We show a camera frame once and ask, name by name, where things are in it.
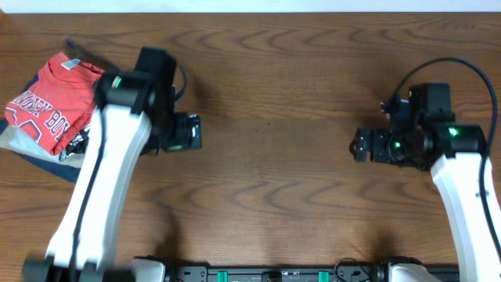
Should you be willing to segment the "red t-shirt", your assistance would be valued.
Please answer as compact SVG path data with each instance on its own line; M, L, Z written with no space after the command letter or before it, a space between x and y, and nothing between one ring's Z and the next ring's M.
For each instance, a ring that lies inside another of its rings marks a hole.
M90 122L95 108L92 86L103 73L91 63L76 63L59 52L7 103L6 120L57 155Z

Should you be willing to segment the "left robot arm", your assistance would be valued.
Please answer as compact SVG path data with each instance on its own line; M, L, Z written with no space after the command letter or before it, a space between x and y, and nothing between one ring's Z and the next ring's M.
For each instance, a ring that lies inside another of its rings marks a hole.
M67 211L42 260L26 259L25 281L171 281L153 256L115 263L117 235L136 162L151 151L202 146L200 117L176 112L185 93L174 71L106 73L94 86L89 144Z

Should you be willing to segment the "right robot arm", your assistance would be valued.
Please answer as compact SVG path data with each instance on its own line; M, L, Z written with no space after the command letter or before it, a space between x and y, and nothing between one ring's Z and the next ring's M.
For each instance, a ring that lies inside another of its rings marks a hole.
M349 145L357 162L430 172L448 216L460 280L498 281L499 237L492 232L500 230L500 210L486 148L480 126L452 123L400 131L361 128Z

